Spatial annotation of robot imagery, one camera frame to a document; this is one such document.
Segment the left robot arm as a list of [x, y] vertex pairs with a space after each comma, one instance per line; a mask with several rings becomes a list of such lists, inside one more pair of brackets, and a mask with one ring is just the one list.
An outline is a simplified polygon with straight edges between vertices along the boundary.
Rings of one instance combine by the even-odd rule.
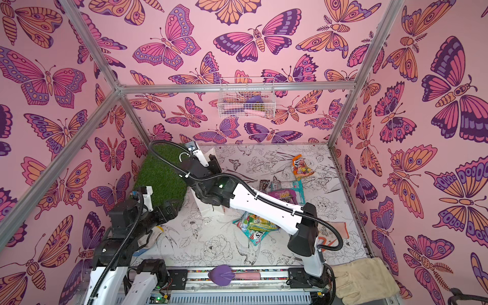
[[131, 266], [133, 255], [149, 245], [153, 230], [175, 219], [181, 202], [169, 200], [150, 211], [144, 202], [128, 199], [109, 212], [111, 227], [95, 249], [84, 304], [116, 304], [122, 285], [123, 304], [146, 304], [155, 289], [174, 284], [163, 259], [145, 259]]

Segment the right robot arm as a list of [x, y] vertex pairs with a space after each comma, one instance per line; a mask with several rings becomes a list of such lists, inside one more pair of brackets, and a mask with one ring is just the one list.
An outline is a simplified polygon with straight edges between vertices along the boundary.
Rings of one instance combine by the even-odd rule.
[[251, 188], [232, 174], [216, 173], [195, 156], [183, 160], [175, 172], [204, 204], [243, 210], [272, 222], [289, 234], [287, 248], [299, 259], [312, 287], [324, 288], [329, 276], [318, 249], [316, 208], [293, 205]]

